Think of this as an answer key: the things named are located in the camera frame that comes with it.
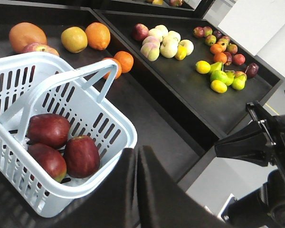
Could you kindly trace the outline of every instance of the orange citrus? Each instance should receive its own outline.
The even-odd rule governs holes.
[[[100,23],[93,22],[85,30],[88,45],[96,50],[105,50],[111,41],[109,28]]]
[[[223,62],[225,64],[227,62],[227,56],[223,52],[219,52],[214,54],[213,61],[216,62]]]
[[[27,44],[48,43],[44,31],[29,22],[21,22],[13,26],[9,31],[9,41],[16,53],[21,53]]]
[[[105,60],[105,59],[111,59],[118,65],[118,67],[117,67],[117,74],[116,74],[116,76],[114,78],[114,79],[118,79],[119,76],[122,74],[122,66],[121,66],[120,62],[117,59],[111,58],[111,57],[106,57],[106,58],[103,58],[102,60]],[[109,77],[109,74],[110,74],[110,72],[106,73],[104,75],[104,79],[107,79]]]
[[[119,51],[114,55],[114,59],[117,59],[122,66],[122,73],[128,73],[134,64],[133,56],[126,51]]]
[[[81,52],[87,46],[86,33],[80,27],[67,28],[61,33],[61,42],[69,52]]]
[[[219,53],[219,52],[222,52],[222,51],[223,51],[223,47],[220,44],[213,44],[210,47],[210,52],[212,54],[216,54],[216,53]]]

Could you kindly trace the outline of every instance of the orange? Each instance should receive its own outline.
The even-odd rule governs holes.
[[[114,80],[115,80],[115,79],[118,79],[119,76],[122,74],[122,65],[121,65],[120,62],[119,62],[117,59],[115,59],[115,58],[106,57],[106,58],[103,58],[102,60],[105,60],[105,59],[111,59],[111,60],[113,60],[115,63],[117,63],[117,65],[118,65],[118,67],[117,67],[117,74],[116,74]],[[110,74],[110,72],[106,73],[106,74],[104,75],[104,79],[107,79],[107,78],[109,77],[109,74]]]
[[[111,41],[109,28],[100,23],[93,22],[85,30],[88,45],[96,50],[105,50]]]
[[[13,26],[9,31],[9,41],[16,53],[21,53],[27,44],[48,43],[44,31],[29,22],[21,22]]]
[[[126,51],[119,51],[114,55],[114,59],[117,59],[122,66],[122,73],[128,73],[134,64],[133,56]]]
[[[223,51],[223,47],[220,44],[213,44],[210,47],[210,52],[212,54],[216,54],[216,53],[219,53],[219,52],[222,52],[222,51]]]
[[[227,62],[227,56],[223,52],[219,52],[214,54],[213,61],[216,62],[223,62],[225,64]]]

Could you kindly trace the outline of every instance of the black mechanical arm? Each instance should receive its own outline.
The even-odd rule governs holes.
[[[237,227],[285,228],[285,115],[270,115],[258,102],[246,104],[252,121],[239,132],[215,143],[218,157],[240,159],[260,166],[276,165],[268,181],[223,212]]]

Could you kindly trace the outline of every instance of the black tray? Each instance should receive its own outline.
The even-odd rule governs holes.
[[[60,41],[60,35],[64,29],[70,26],[79,26],[84,29],[94,21],[105,23],[89,8],[0,0],[0,57],[15,55],[10,46],[8,34],[13,25],[22,21],[40,26],[47,35],[48,44],[56,48],[60,56],[74,68],[100,61],[104,57],[112,57],[119,50],[128,50],[113,30],[111,43],[104,51],[87,47],[80,53],[72,54],[64,49]],[[135,53],[133,55],[135,64],[140,65],[137,55]],[[105,80],[102,79],[95,87],[101,88],[104,82]],[[106,98],[134,124],[138,133],[135,148],[150,145],[161,164],[176,182],[181,181],[206,153],[206,150],[137,83],[132,72],[122,74],[115,80]],[[7,182],[3,176],[0,178],[2,182]],[[43,219],[37,217],[29,208],[12,186],[0,186],[0,227],[56,227],[55,223],[63,219],[61,217]],[[78,207],[78,200],[71,203],[67,214],[72,212],[72,208],[81,210],[80,206]]]
[[[260,69],[255,78],[247,80],[242,91],[230,87],[226,93],[217,94],[209,86],[209,76],[195,71],[195,63],[199,60],[212,63],[213,55],[209,51],[209,46],[204,44],[204,38],[196,39],[192,35],[196,26],[217,29],[208,21],[108,10],[96,12],[145,61],[149,73],[137,70],[134,74],[135,79],[201,144],[207,145],[217,140],[216,137],[211,138],[202,134],[205,126],[218,138],[225,137],[239,124],[244,125],[249,121],[245,111],[246,102],[259,101],[264,104],[282,83],[280,76],[273,69],[257,61],[238,43],[231,40],[238,45],[238,53],[244,54],[246,62],[241,66],[232,64],[224,69],[244,71],[246,65],[251,62],[259,64]],[[160,55],[156,61],[150,62],[140,53],[141,42],[131,37],[131,31],[136,23],[142,23],[150,29],[163,24],[168,30],[179,32],[182,39],[193,42],[193,53],[182,61]]]
[[[202,0],[201,10],[195,12],[195,10],[186,3],[183,2],[181,7],[170,6],[169,0],[164,0],[162,5],[156,5],[148,3],[145,0],[23,0],[29,2],[50,3],[69,6],[83,6],[90,7],[92,9],[102,10],[116,10],[116,11],[128,11],[128,12],[144,12],[150,14],[170,15],[170,16],[183,16],[183,17],[202,17],[202,15],[210,6],[212,0]]]

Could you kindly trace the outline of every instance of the apple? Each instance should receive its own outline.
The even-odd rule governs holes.
[[[182,6],[182,0],[169,0],[170,6],[180,7]]]
[[[212,46],[217,41],[216,37],[214,35],[209,35],[205,38],[205,44],[208,46]]]
[[[194,45],[191,40],[183,39],[179,42],[179,45],[182,45],[186,48],[186,56],[190,55],[194,50]]]
[[[203,27],[195,27],[193,29],[193,36],[195,38],[202,38],[204,37],[205,31]]]
[[[59,56],[59,53],[56,49],[54,49],[53,47],[51,47],[49,45],[41,44],[41,43],[27,44],[22,49],[22,53],[28,53],[28,52],[33,52],[33,51],[44,51],[44,52],[48,52],[48,53],[54,54],[56,56]]]
[[[220,39],[220,38],[222,37],[223,34],[222,34],[220,31],[215,30],[215,31],[212,33],[212,35],[214,35],[214,36],[217,38],[217,40],[218,40],[218,39]]]
[[[150,29],[148,36],[156,37],[160,40],[160,42],[162,42],[162,36],[163,36],[162,31],[157,28]]]
[[[142,23],[134,25],[131,36],[136,41],[143,41],[149,35],[149,29]]]
[[[165,37],[165,36],[168,35],[169,31],[168,31],[166,26],[164,26],[164,25],[157,25],[157,26],[155,26],[155,28],[159,29],[162,32],[162,37]]]
[[[227,51],[224,51],[223,53],[227,56],[227,61],[224,65],[229,66],[232,63],[232,55]]]
[[[204,29],[204,32],[205,32],[204,37],[212,35],[212,28],[211,27],[205,26],[205,27],[203,27],[203,29]]]
[[[256,63],[250,63],[245,70],[245,73],[247,75],[247,78],[253,78],[257,76],[257,72],[259,69],[259,65]]]
[[[234,65],[240,66],[245,63],[245,60],[245,56],[243,56],[242,54],[235,54],[232,58],[232,63]]]
[[[67,142],[70,122],[58,114],[37,114],[29,120],[27,137],[30,143],[43,143],[59,149]]]
[[[226,39],[226,40],[228,40],[228,44],[230,43],[230,37],[229,36],[222,36],[221,39]]]
[[[28,147],[28,153],[57,182],[61,182],[67,172],[67,164],[61,153],[50,146],[36,143]]]
[[[98,149],[88,135],[74,137],[67,141],[63,154],[67,173],[74,178],[85,178],[94,174],[100,165]]]
[[[157,44],[148,42],[141,47],[141,53],[151,62],[157,60],[160,55],[160,48]]]
[[[218,41],[216,43],[221,45],[223,52],[226,51],[227,44],[224,41]]]
[[[174,41],[168,41],[161,44],[160,47],[160,53],[162,56],[166,58],[172,58],[176,55],[178,51],[178,43],[175,43]]]
[[[240,70],[238,70],[238,71],[236,71],[236,72],[234,73],[234,77],[240,77],[241,75],[245,75],[245,76],[247,77],[247,75],[245,74],[245,72],[240,71]]]
[[[226,48],[226,51],[230,52],[232,55],[235,55],[238,52],[237,48],[238,47],[236,44],[229,44]]]
[[[154,37],[154,36],[146,37],[146,39],[144,39],[143,42],[142,42],[142,46],[145,43],[154,43],[154,44],[156,44],[158,46],[158,48],[160,48],[160,46],[161,46],[160,40],[157,37]]]
[[[175,39],[176,39],[178,42],[180,42],[180,40],[181,40],[181,35],[180,35],[178,32],[173,31],[173,30],[171,30],[171,31],[168,32],[168,36],[173,36],[173,37],[175,37]]]

